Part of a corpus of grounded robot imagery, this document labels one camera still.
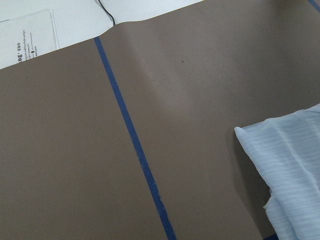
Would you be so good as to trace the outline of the light blue button-up shirt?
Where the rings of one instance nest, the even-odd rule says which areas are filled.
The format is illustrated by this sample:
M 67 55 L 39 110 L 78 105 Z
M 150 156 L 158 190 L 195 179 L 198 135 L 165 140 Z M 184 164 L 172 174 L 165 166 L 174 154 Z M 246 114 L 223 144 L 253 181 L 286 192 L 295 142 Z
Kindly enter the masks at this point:
M 320 106 L 269 118 L 235 135 L 270 198 L 266 215 L 280 240 L 320 238 Z

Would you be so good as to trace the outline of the clear plastic bag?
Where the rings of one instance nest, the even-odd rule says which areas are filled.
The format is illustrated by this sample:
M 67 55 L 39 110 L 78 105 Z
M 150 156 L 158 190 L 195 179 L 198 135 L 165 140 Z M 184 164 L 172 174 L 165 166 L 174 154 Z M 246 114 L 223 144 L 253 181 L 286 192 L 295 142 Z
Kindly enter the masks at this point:
M 60 48 L 54 12 L 44 9 L 0 22 L 0 68 L 25 62 Z

